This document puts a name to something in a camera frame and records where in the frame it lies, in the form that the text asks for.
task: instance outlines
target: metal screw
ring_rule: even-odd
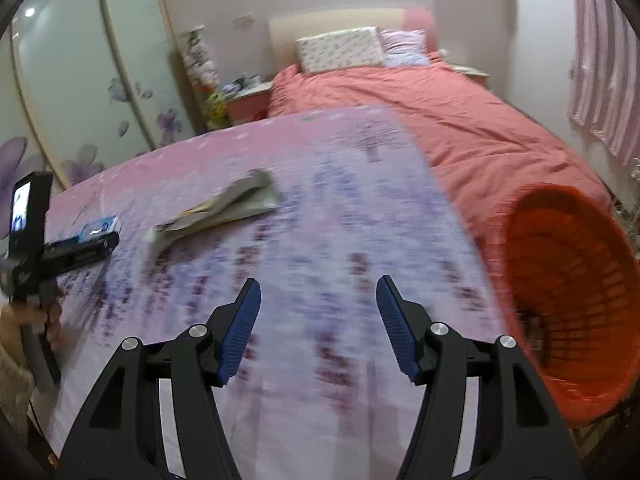
[[[501,335],[500,344],[505,348],[514,348],[517,345],[516,340],[510,335]]]
[[[444,323],[434,323],[431,325],[431,331],[435,335],[445,335],[449,333],[449,327]]]
[[[136,346],[138,346],[138,340],[135,337],[127,337],[122,342],[123,350],[133,350]]]
[[[189,335],[191,337],[202,337],[207,333],[207,327],[204,325],[193,325],[189,329]]]

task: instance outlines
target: sleeve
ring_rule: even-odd
[[[27,407],[33,376],[20,368],[0,344],[0,409],[23,442],[27,440]]]

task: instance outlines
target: cream headboard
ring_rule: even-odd
[[[422,8],[372,7],[369,9],[336,9],[275,16],[269,20],[271,47],[276,69],[296,62],[296,40],[332,30],[353,27],[424,28],[429,50],[437,50],[435,25],[431,13]]]

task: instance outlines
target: pillow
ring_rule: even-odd
[[[384,65],[429,66],[426,55],[427,34],[423,30],[379,30]]]
[[[375,27],[348,28],[296,40],[306,73],[355,66],[382,66],[382,48]]]

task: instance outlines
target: orange basket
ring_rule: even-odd
[[[613,218],[571,187],[521,187],[486,259],[507,329],[579,428],[626,396],[640,363],[640,272]]]

